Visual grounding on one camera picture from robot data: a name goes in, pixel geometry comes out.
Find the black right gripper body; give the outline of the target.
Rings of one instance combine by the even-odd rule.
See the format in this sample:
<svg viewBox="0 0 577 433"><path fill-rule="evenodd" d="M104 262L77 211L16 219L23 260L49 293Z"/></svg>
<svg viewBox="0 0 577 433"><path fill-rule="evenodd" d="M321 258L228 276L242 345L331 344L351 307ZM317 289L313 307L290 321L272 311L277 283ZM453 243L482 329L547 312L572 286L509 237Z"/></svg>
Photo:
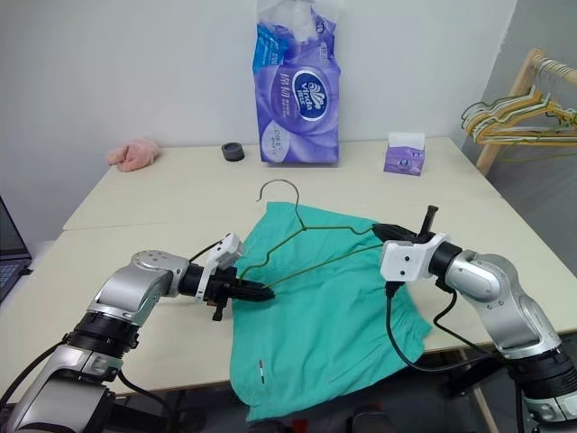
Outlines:
<svg viewBox="0 0 577 433"><path fill-rule="evenodd" d="M434 205L429 205L427 207L427 211L421 225L420 231L417 234L412 234L408 240L413 244L426 244L428 243L434 236L435 233L431 231L435 215L438 211L438 207Z"/></svg>

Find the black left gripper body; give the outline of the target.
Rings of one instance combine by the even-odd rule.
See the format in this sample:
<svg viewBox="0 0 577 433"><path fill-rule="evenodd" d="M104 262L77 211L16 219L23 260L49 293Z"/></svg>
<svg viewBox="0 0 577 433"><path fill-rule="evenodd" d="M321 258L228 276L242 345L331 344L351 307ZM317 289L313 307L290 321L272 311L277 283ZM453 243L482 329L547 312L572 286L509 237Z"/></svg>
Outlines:
<svg viewBox="0 0 577 433"><path fill-rule="evenodd" d="M214 307L212 320L220 322L223 319L224 308L227 306L229 289L236 283L237 268L230 267L225 270L216 269L211 275L205 290L205 303Z"/></svg>

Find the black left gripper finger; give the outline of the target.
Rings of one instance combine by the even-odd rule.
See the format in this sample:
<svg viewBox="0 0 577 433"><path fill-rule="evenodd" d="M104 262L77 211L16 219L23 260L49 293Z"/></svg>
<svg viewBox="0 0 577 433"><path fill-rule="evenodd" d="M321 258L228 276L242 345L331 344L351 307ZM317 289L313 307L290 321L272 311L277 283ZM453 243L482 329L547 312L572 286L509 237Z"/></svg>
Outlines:
<svg viewBox="0 0 577 433"><path fill-rule="evenodd" d="M242 301L249 302L265 302L275 298L275 293L272 290L256 290L247 291L240 290L234 291L229 295L231 299L238 299Z"/></svg>
<svg viewBox="0 0 577 433"><path fill-rule="evenodd" d="M232 285L233 293L272 293L267 285L257 281L237 280Z"/></svg>

